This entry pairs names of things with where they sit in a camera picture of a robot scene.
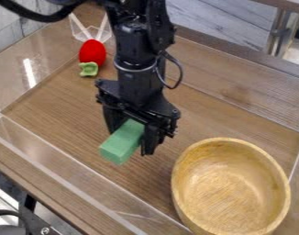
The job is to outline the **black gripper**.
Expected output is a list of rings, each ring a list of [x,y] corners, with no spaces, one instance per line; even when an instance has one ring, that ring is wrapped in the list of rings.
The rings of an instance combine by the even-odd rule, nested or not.
[[[174,137],[181,111],[167,100],[166,66],[146,71],[118,71],[118,79],[98,79],[98,102],[109,131],[114,133],[131,118],[145,125],[142,156],[154,155],[165,137]]]

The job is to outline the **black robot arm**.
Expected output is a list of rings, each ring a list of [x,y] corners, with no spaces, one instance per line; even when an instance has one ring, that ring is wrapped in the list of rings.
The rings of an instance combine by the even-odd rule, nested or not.
[[[167,52],[175,43],[177,26],[170,20],[166,0],[95,0],[105,7],[115,36],[115,80],[97,81],[98,102],[110,132],[129,119],[145,125],[142,155],[155,153],[175,135],[181,110],[163,91],[166,65],[181,62]]]

